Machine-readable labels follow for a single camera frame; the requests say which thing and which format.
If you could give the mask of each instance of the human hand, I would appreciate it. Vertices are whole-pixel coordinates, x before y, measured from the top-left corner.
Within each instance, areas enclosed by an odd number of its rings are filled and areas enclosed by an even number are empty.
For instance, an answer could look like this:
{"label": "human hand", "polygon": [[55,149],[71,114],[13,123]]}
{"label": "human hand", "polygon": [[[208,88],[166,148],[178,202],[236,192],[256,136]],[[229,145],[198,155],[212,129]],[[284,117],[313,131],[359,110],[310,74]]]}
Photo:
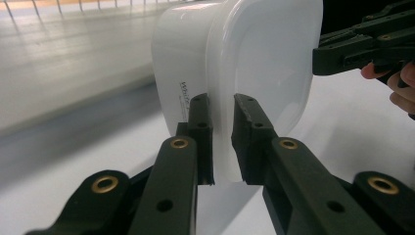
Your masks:
{"label": "human hand", "polygon": [[[367,79],[378,78],[387,74],[388,72],[375,73],[375,66],[370,63],[361,70],[363,77]],[[399,88],[397,86],[399,79],[409,85],[409,87]],[[388,87],[393,91],[390,96],[392,103],[411,114],[412,118],[415,115],[415,65],[408,63],[401,71],[395,73],[388,80]]]}

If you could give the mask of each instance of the white plastic container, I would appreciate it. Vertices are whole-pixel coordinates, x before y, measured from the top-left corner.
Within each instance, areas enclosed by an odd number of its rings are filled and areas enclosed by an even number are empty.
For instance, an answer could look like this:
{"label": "white plastic container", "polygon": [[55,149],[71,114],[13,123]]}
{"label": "white plastic container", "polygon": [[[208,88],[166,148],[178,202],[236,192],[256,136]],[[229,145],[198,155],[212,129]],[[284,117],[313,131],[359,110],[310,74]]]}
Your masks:
{"label": "white plastic container", "polygon": [[190,99],[207,93],[215,173],[240,181],[231,145],[233,96],[255,97],[286,135],[306,104],[322,14],[321,0],[202,1],[167,10],[152,53],[170,133],[187,121]]}

